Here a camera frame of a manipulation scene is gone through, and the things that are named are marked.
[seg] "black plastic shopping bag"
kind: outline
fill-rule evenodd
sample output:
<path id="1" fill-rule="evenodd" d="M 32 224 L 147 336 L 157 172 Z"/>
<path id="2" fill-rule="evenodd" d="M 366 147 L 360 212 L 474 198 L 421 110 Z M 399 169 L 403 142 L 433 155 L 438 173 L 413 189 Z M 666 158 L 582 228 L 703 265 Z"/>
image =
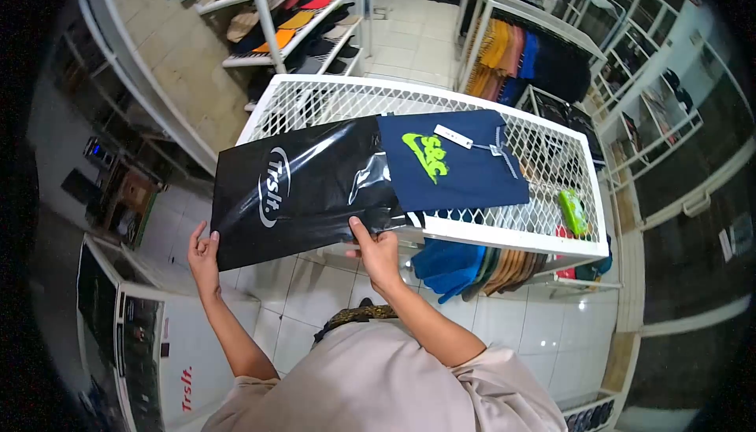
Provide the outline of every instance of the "black plastic shopping bag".
<path id="1" fill-rule="evenodd" d="M 218 157 L 212 230 L 221 271 L 406 225 L 375 117 L 311 126 Z"/>

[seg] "blue t-shirt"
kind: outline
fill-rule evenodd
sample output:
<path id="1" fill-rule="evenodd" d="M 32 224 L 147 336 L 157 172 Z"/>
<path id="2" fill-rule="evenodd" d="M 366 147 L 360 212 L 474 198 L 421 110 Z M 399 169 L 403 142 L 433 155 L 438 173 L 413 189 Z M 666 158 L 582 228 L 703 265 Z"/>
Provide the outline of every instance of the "blue t-shirt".
<path id="1" fill-rule="evenodd" d="M 392 187 L 405 211 L 526 204 L 528 182 L 504 147 L 502 156 L 467 149 L 434 134 L 442 125 L 477 145 L 494 145 L 504 120 L 496 111 L 378 116 Z M 506 141 L 502 129 L 501 141 Z"/>

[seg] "neon green logo print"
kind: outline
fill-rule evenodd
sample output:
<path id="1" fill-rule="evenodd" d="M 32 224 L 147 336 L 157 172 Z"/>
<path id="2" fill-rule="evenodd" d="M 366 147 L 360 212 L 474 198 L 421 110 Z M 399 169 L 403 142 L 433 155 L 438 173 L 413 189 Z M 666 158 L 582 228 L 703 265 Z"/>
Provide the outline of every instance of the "neon green logo print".
<path id="1" fill-rule="evenodd" d="M 417 144 L 417 137 L 420 137 L 424 151 Z M 402 142 L 410 147 L 412 153 L 415 153 L 433 184 L 439 184 L 436 179 L 437 176 L 446 176 L 449 173 L 449 168 L 443 162 L 446 152 L 441 148 L 441 139 L 438 135 L 426 136 L 419 133 L 405 133 L 402 135 Z"/>

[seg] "beige t-shirt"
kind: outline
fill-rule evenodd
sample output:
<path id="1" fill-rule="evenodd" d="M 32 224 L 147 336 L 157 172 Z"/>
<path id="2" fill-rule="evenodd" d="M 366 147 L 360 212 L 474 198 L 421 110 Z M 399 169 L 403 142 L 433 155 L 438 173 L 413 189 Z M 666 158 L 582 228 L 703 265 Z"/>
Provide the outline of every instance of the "beige t-shirt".
<path id="1" fill-rule="evenodd" d="M 559 408 L 509 348 L 443 366 L 391 323 L 328 333 L 284 380 L 236 378 L 203 431 L 566 431 Z"/>

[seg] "person's right hand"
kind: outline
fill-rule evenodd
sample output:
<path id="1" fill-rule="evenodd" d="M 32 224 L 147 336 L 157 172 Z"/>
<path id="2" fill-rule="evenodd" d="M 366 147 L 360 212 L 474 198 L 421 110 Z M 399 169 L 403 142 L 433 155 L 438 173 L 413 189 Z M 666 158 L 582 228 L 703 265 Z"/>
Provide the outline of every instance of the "person's right hand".
<path id="1" fill-rule="evenodd" d="M 347 257 L 362 257 L 371 284 L 385 298 L 386 291 L 405 286 L 399 275 L 399 240 L 393 232 L 383 232 L 373 240 L 357 217 L 349 218 L 349 227 L 357 238 L 359 250 L 347 250 Z"/>

